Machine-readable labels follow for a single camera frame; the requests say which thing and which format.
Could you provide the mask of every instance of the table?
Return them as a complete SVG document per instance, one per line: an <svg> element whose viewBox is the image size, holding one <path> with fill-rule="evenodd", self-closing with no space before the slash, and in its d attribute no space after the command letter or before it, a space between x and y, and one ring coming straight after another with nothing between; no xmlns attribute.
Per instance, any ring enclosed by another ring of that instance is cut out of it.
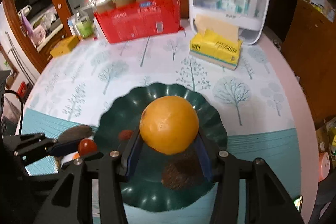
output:
<svg viewBox="0 0 336 224"><path fill-rule="evenodd" d="M192 37L187 26L175 34L113 45L105 39L81 42L43 71L25 106L23 134L57 137L77 124L95 129L113 100L135 86L179 83L202 93L218 110L233 155L264 158L293 198L304 196L301 215L308 223L318 186L318 148L307 102L290 67L265 35L257 45L243 45L235 71L189 56ZM228 85L248 96L227 100ZM55 168L52 159L43 159L28 170L41 174ZM181 210L144 213L125 205L126 214L130 223L204 223L215 188ZM240 193L243 223L245 194Z"/></svg>

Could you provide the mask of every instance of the black cable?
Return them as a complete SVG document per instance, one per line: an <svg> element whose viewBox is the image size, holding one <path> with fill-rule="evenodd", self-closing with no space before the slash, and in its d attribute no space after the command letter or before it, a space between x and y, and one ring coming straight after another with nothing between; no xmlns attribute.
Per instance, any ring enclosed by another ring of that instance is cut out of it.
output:
<svg viewBox="0 0 336 224"><path fill-rule="evenodd" d="M20 95L17 94L17 92L15 92L14 90L5 90L4 93L5 93L5 94L6 94L6 93L11 93L11 94L16 95L16 97L19 99L19 101L20 101L20 103L21 103L21 118L20 118L20 128L19 128L19 135L21 135L21 130L22 130L22 120L23 120L23 101L22 101Z"/></svg>

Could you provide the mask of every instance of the tree pattern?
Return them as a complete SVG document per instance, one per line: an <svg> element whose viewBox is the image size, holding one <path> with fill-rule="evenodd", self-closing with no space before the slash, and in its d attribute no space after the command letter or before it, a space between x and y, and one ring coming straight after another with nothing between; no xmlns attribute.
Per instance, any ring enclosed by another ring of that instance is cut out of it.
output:
<svg viewBox="0 0 336 224"><path fill-rule="evenodd" d="M47 113L47 107L48 107L48 101L45 101L43 106L41 107L40 112L46 114Z"/></svg>
<svg viewBox="0 0 336 224"><path fill-rule="evenodd" d="M118 60L108 64L99 74L99 79L106 82L103 94L106 94L106 90L112 79L120 77L124 72L128 70L128 64L124 61Z"/></svg>
<svg viewBox="0 0 336 224"><path fill-rule="evenodd" d="M252 80L253 79L252 75L254 74L254 70L252 69L250 62L246 58L241 57L239 64L241 64L241 66L244 67L244 69L246 70L246 72L248 73L250 77L250 80Z"/></svg>
<svg viewBox="0 0 336 224"><path fill-rule="evenodd" d="M235 77L223 77L215 84L212 93L223 104L230 104L236 107L239 124L242 126L239 105L250 99L251 91L249 86Z"/></svg>
<svg viewBox="0 0 336 224"><path fill-rule="evenodd" d="M81 105L85 103L85 96L85 83L80 83L75 88L75 93L73 93L71 98L68 98L70 104L63 109L63 113L68 114L68 121L72 115L79 117L82 114Z"/></svg>
<svg viewBox="0 0 336 224"><path fill-rule="evenodd" d="M149 52L149 44L152 42L152 40L150 39L150 37L147 38L146 43L144 44L144 49L143 52L141 52L141 57L140 57L140 68L142 68L143 62L145 60L145 58L150 58L151 54Z"/></svg>
<svg viewBox="0 0 336 224"><path fill-rule="evenodd" d="M55 88L55 84L57 83L57 80L59 78L59 74L54 73L50 81L48 82L48 85L45 87L45 94L47 95L50 91L53 91Z"/></svg>
<svg viewBox="0 0 336 224"><path fill-rule="evenodd" d="M103 51L97 53L91 60L91 66L93 67L93 70L91 72L91 75L93 75L98 67L98 65L104 63L107 61L110 57L110 52L109 51Z"/></svg>
<svg viewBox="0 0 336 224"><path fill-rule="evenodd" d="M267 73L270 74L269 69L267 67L268 60L266 58L266 55L261 49L252 46L247 50L247 52L252 58L254 58L255 61L263 64Z"/></svg>
<svg viewBox="0 0 336 224"><path fill-rule="evenodd" d="M193 91L206 90L211 87L210 82L206 79L208 72L194 57L185 57L181 64L180 71L176 71L179 75L176 79L177 82L181 82Z"/></svg>
<svg viewBox="0 0 336 224"><path fill-rule="evenodd" d="M80 72L82 71L82 69L84 68L84 63L80 64L80 66L78 67L78 69L76 70L76 72L72 75L72 81L71 83L75 83L75 80L79 77Z"/></svg>
<svg viewBox="0 0 336 224"><path fill-rule="evenodd" d="M99 42L99 46L107 47L107 45L108 45L108 42L107 42L106 40L101 40L101 41Z"/></svg>
<svg viewBox="0 0 336 224"><path fill-rule="evenodd" d="M56 93L54 93L51 96L51 102L48 103L48 107L49 107L49 111L48 114L51 115L52 113L57 113L57 110L55 109L54 111L53 108L55 107L55 105L57 105L58 103L61 102L62 100L62 96L65 94L65 89L60 89L59 91L56 91Z"/></svg>
<svg viewBox="0 0 336 224"><path fill-rule="evenodd" d="M68 76L70 75L73 70L74 70L74 67L75 67L75 64L76 64L76 61L77 60L71 60L65 67L65 70L64 70L64 75L65 76Z"/></svg>
<svg viewBox="0 0 336 224"><path fill-rule="evenodd" d="M113 102L104 102L104 111L107 111L112 106Z"/></svg>
<svg viewBox="0 0 336 224"><path fill-rule="evenodd" d="M149 86L151 83L151 77L150 76L145 76L143 80L141 81L141 84L143 86Z"/></svg>
<svg viewBox="0 0 336 224"><path fill-rule="evenodd" d="M130 44L128 41L124 42L124 43L121 45L121 47L118 48L118 49L120 50L120 54L119 54L119 55L122 56L124 50L128 50L128 49L130 49L130 48L131 48L131 44Z"/></svg>
<svg viewBox="0 0 336 224"><path fill-rule="evenodd" d="M181 37L176 38L174 41L173 39L169 39L167 41L167 45L163 47L166 52L172 51L173 53L173 61L175 60L175 54L179 51L184 51L186 49L186 44L183 43Z"/></svg>
<svg viewBox="0 0 336 224"><path fill-rule="evenodd" d="M266 104L277 110L278 116L280 117L280 110L282 109L281 103L285 100L285 97L279 93L280 86L277 83L269 83L268 88L263 88L260 90L262 96L270 98L267 100Z"/></svg>

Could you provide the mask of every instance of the wavy-edged plate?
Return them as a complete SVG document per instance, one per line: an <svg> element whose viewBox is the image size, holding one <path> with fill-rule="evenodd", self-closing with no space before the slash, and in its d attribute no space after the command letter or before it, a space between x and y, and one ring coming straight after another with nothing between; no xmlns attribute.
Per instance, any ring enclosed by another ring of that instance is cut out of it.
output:
<svg viewBox="0 0 336 224"><path fill-rule="evenodd" d="M227 134L219 113L200 93L178 84L153 83L136 87L125 96L117 98L111 108L102 115L94 137L99 150L108 153L117 149L120 131L135 129L146 106L167 95L177 95L188 100L197 112L199 125L205 135L226 149ZM144 144L134 176L128 183L120 184L123 202L150 212L163 212L187 207L211 190L214 184L206 180L184 190L164 187L161 173L165 163L172 157Z"/></svg>

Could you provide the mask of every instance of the red box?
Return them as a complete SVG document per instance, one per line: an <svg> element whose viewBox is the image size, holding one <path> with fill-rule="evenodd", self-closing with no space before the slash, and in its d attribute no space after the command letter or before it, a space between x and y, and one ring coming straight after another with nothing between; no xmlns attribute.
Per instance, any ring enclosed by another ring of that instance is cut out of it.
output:
<svg viewBox="0 0 336 224"><path fill-rule="evenodd" d="M109 43L177 32L180 0L149 0L94 14Z"/></svg>
<svg viewBox="0 0 336 224"><path fill-rule="evenodd" d="M146 0L94 13L109 43L178 32L180 0Z"/></svg>

